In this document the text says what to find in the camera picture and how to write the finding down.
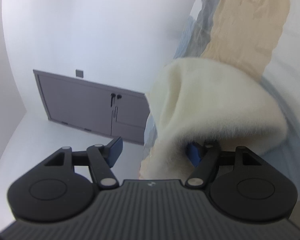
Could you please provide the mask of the grey wall switch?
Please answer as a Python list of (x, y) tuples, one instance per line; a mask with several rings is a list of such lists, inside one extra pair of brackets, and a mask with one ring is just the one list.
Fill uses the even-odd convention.
[(84, 72), (82, 70), (77, 69), (76, 70), (76, 77), (83, 78), (84, 77)]

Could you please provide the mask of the cream knit sweater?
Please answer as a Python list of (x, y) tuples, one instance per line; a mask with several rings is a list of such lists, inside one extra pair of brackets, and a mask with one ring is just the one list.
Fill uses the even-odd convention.
[(281, 144), (286, 119), (275, 99), (239, 69), (210, 59), (176, 59), (162, 68), (146, 95), (157, 138), (141, 162), (141, 179), (185, 181), (194, 166), (192, 142), (243, 145), (258, 155)]

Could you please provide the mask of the grey door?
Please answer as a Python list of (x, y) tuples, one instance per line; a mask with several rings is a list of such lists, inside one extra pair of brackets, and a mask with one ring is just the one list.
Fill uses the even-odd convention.
[[(143, 93), (34, 70), (50, 121), (108, 136), (144, 143), (149, 106)], [(110, 107), (111, 93), (121, 94)]]

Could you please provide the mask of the patchwork bed quilt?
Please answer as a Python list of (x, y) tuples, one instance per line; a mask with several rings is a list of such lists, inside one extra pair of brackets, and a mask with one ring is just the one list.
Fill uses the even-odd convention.
[(300, 184), (300, 0), (204, 0), (204, 5), (182, 58), (235, 67), (275, 99), (288, 132), (261, 156)]

